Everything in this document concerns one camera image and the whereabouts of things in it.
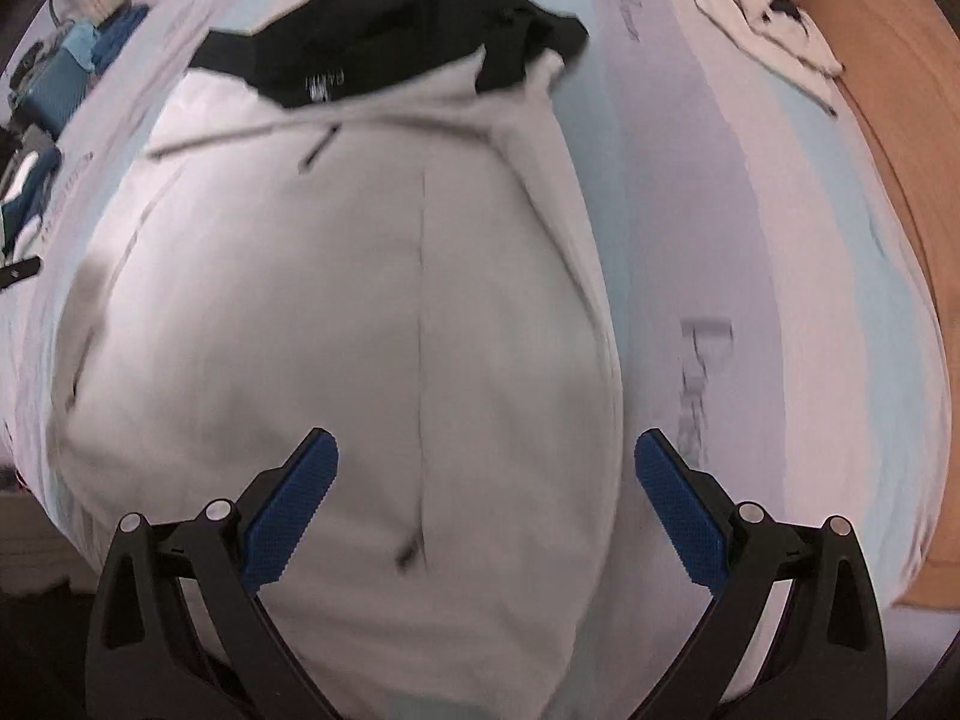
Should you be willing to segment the white and black jacket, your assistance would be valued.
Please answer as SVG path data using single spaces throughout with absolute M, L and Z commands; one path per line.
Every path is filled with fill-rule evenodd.
M 535 718 L 612 533 L 623 395 L 532 0 L 308 0 L 209 32 L 76 270 L 47 461 L 91 557 L 127 512 L 340 452 L 267 595 L 345 712 Z

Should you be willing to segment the blue crumpled clothes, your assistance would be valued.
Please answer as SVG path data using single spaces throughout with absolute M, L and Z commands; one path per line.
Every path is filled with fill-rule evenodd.
M 76 21 L 68 28 L 62 47 L 86 73 L 103 76 L 148 15 L 148 5 L 135 4 L 119 8 L 101 26 Z

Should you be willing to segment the blue and white folded garment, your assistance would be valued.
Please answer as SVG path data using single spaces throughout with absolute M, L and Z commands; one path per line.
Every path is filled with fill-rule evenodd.
M 50 186 L 53 177 L 62 165 L 64 155 L 57 146 L 51 146 L 39 154 L 36 163 L 26 176 L 21 192 L 2 205 L 2 254 L 5 259 L 13 255 L 16 241 L 32 218 L 46 213 Z

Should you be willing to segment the teal suitcase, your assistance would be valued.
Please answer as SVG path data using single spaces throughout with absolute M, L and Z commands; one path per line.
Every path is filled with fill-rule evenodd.
M 85 100 L 88 85 L 89 73 L 68 50 L 57 50 L 26 82 L 14 114 L 57 140 Z

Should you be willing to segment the striped bed sheet mattress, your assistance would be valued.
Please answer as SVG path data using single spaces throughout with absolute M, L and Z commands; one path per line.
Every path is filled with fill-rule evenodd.
M 49 206 L 21 238 L 43 259 L 2 301 L 2 457 L 59 528 L 73 512 L 47 461 L 65 302 L 109 200 L 212 31 L 254 32 L 308 0 L 156 0 L 80 106 Z M 693 466 L 773 517 L 820 525 L 848 502 L 815 483 L 791 504 L 786 332 L 809 265 L 799 215 L 812 158 L 782 105 L 799 89 L 743 57 L 693 0 L 532 0 L 578 18 L 587 44 L 550 91 L 604 275 L 623 395 L 612 533 L 565 678 L 535 718 L 620 718 L 646 697 L 708 605 L 633 472 L 657 427 Z

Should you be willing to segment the wooden headboard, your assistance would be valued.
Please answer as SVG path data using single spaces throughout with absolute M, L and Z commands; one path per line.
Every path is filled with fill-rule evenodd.
M 812 158 L 786 332 L 789 500 L 848 502 L 884 603 L 958 603 L 958 41 L 934 0 L 804 0 L 839 112 L 782 105 Z

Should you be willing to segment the beige jacket near headboard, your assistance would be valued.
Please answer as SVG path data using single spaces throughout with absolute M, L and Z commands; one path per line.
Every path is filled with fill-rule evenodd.
M 779 78 L 836 114 L 843 65 L 800 0 L 693 0 L 732 43 Z

